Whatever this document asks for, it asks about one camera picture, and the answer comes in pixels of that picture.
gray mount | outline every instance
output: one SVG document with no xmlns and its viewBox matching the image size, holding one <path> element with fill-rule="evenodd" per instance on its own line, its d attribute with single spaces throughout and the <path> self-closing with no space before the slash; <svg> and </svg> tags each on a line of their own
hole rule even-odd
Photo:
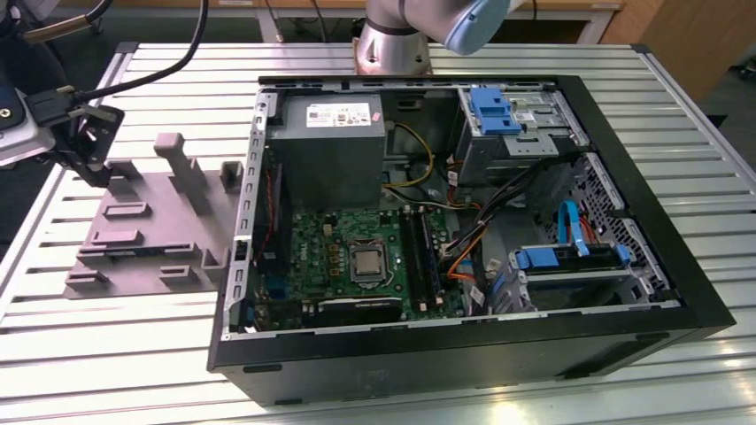
<svg viewBox="0 0 756 425">
<path fill-rule="evenodd" d="M 92 221 L 67 298 L 103 298 L 217 290 L 228 267 L 241 164 L 204 172 L 183 153 L 184 139 L 164 133 L 155 152 L 172 173 L 141 174 L 129 160 L 113 175 Z"/>
</svg>

green circuit board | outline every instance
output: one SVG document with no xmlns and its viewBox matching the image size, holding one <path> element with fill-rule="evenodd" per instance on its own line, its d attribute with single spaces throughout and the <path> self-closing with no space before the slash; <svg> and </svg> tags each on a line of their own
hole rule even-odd
<svg viewBox="0 0 756 425">
<path fill-rule="evenodd" d="M 425 212 L 425 218 L 439 248 L 449 241 L 444 214 L 435 210 Z M 352 282 L 349 264 L 349 245 L 371 243 L 385 252 L 387 279 L 375 287 Z M 403 320 L 461 316 L 457 290 L 444 291 L 440 307 L 424 312 L 412 308 L 403 255 L 397 211 L 295 212 L 287 298 L 396 297 L 403 300 Z"/>
</svg>

orange wire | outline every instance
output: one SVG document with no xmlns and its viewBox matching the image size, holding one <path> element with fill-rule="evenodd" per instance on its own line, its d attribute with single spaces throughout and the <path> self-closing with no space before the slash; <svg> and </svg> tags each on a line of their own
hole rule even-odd
<svg viewBox="0 0 756 425">
<path fill-rule="evenodd" d="M 588 219 L 585 217 L 580 217 L 580 223 L 585 226 L 588 237 L 591 238 L 593 243 L 596 243 L 599 238 L 596 236 L 596 231 L 593 230 L 593 227 L 591 226 L 591 223 L 588 222 Z"/>
<path fill-rule="evenodd" d="M 451 206 L 467 206 L 467 205 L 472 205 L 472 208 L 475 208 L 476 210 L 481 209 L 481 205 L 477 202 L 471 202 L 469 204 L 457 204 L 453 201 L 453 192 L 455 192 L 455 186 L 449 186 L 449 191 L 447 192 L 447 201 L 449 202 Z"/>
<path fill-rule="evenodd" d="M 449 279 L 461 279 L 464 281 L 475 281 L 475 276 L 467 273 L 449 274 Z"/>
<path fill-rule="evenodd" d="M 453 264 L 449 267 L 449 271 L 447 272 L 447 276 L 451 277 L 455 274 L 455 270 L 457 269 L 457 267 L 460 266 L 461 261 L 464 260 L 464 258 L 468 256 L 468 254 L 472 251 L 472 247 L 477 244 L 477 242 L 481 241 L 483 238 L 483 233 L 485 233 L 484 231 L 475 237 L 475 239 L 472 239 L 471 244 L 468 245 L 468 247 L 464 249 L 464 251 L 461 252 L 460 257 L 457 258 L 457 260 L 453 262 Z"/>
</svg>

workbench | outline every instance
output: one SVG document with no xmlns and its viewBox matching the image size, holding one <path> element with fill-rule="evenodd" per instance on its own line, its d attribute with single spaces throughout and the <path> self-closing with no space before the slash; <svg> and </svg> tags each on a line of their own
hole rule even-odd
<svg viewBox="0 0 756 425">
<path fill-rule="evenodd" d="M 184 49 L 123 49 L 100 85 L 163 69 Z M 104 191 L 56 167 L 0 266 L 0 421 L 753 421 L 756 176 L 653 56 L 627 46 L 507 45 L 460 58 L 432 46 L 431 60 L 435 74 L 584 78 L 737 325 L 601 378 L 264 410 L 221 375 L 205 372 L 215 293 L 61 297 Z M 203 45 L 184 71 L 103 101 L 127 111 L 109 158 L 168 171 L 152 140 L 159 132 L 181 132 L 185 152 L 204 170 L 243 160 L 256 79 L 273 73 L 353 73 L 351 46 Z"/>
<path fill-rule="evenodd" d="M 69 18 L 85 13 L 97 3 L 93 0 L 36 0 L 37 17 Z M 268 0 L 276 19 L 315 18 L 316 10 L 311 0 Z M 365 18 L 365 0 L 317 0 L 325 18 Z M 533 3 L 525 2 L 507 15 L 507 19 L 584 21 L 585 26 L 577 43 L 599 44 L 615 12 L 623 9 L 624 0 L 537 0 L 537 14 Z M 255 18 L 260 25 L 264 43 L 276 43 L 276 26 L 263 1 L 212 0 L 211 17 Z M 111 17 L 195 18 L 196 0 L 120 0 L 105 15 Z"/>
</svg>

slotted aluminum surface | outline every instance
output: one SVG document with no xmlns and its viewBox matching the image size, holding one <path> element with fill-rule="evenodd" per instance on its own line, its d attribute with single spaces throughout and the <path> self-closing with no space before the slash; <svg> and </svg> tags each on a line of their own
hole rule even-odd
<svg viewBox="0 0 756 425">
<path fill-rule="evenodd" d="M 115 81 L 157 71 L 184 47 L 117 55 Z M 103 189 L 53 172 L 0 273 L 0 420 L 55 423 L 751 423 L 756 413 L 756 196 L 751 172 L 689 99 L 625 46 L 511 45 L 468 58 L 432 49 L 435 73 L 577 74 L 739 324 L 611 376 L 264 410 L 205 372 L 215 294 L 68 301 L 60 294 Z M 105 100 L 127 111 L 111 158 L 167 171 L 152 139 L 180 131 L 203 169 L 243 159 L 256 78 L 349 74 L 351 47 L 215 44 L 187 69 Z"/>
</svg>

